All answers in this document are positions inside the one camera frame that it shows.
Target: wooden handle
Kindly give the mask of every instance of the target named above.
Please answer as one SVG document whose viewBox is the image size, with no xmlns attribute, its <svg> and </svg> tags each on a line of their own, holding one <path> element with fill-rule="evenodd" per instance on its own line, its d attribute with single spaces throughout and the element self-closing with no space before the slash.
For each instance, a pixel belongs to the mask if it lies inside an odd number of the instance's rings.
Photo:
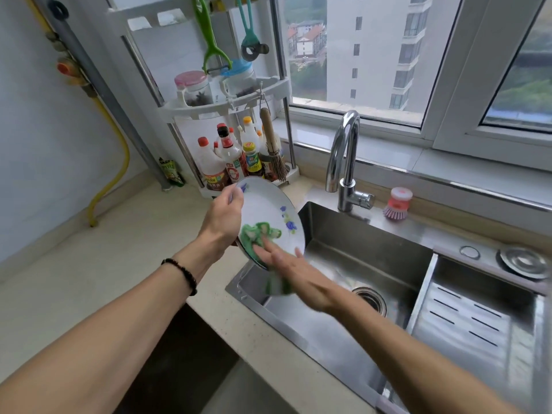
<svg viewBox="0 0 552 414">
<path fill-rule="evenodd" d="M 276 152 L 276 137 L 274 136 L 274 128 L 272 128 L 271 111 L 267 108 L 260 110 L 260 120 L 263 122 L 264 134 L 267 137 L 267 150 L 268 152 Z"/>
</svg>

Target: pink dish brush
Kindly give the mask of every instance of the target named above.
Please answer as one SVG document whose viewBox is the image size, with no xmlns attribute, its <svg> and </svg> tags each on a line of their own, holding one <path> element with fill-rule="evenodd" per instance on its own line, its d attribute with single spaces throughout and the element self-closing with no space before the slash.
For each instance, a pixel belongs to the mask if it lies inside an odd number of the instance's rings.
<svg viewBox="0 0 552 414">
<path fill-rule="evenodd" d="M 408 209 L 412 200 L 412 191 L 405 187 L 394 187 L 391 189 L 391 197 L 387 206 L 383 209 L 383 214 L 394 220 L 406 218 L 409 214 Z"/>
</svg>

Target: white cap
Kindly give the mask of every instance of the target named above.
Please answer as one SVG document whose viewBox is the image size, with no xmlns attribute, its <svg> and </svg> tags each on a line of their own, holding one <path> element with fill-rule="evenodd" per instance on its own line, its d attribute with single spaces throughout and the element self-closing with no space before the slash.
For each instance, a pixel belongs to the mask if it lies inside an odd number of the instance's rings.
<svg viewBox="0 0 552 414">
<path fill-rule="evenodd" d="M 406 187 L 393 187 L 391 189 L 391 197 L 401 202 L 407 202 L 412 199 L 412 191 Z"/>
</svg>

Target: white plate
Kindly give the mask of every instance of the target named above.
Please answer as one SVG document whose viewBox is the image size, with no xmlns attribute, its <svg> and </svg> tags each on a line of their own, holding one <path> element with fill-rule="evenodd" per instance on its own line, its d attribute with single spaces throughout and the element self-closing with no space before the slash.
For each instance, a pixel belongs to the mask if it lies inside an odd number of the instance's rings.
<svg viewBox="0 0 552 414">
<path fill-rule="evenodd" d="M 240 234 L 244 225 L 255 226 L 259 222 L 268 222 L 271 228 L 281 231 L 280 238 L 272 241 L 282 250 L 295 255 L 295 248 L 298 247 L 301 253 L 305 252 L 305 232 L 299 215 L 292 202 L 277 186 L 257 176 L 245 177 L 237 186 L 244 193 Z M 268 270 L 263 262 L 256 261 L 245 250 L 239 237 L 237 243 L 247 257 L 259 267 Z"/>
</svg>

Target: blue lid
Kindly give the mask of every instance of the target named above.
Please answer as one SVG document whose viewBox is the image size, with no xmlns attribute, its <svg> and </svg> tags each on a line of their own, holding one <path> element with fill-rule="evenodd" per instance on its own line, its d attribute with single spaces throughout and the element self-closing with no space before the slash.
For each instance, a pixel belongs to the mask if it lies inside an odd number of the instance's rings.
<svg viewBox="0 0 552 414">
<path fill-rule="evenodd" d="M 224 71 L 220 75 L 222 76 L 235 76 L 236 74 L 241 74 L 244 71 L 247 71 L 253 66 L 251 62 L 247 62 L 242 58 L 238 60 L 232 60 L 232 69 Z"/>
</svg>

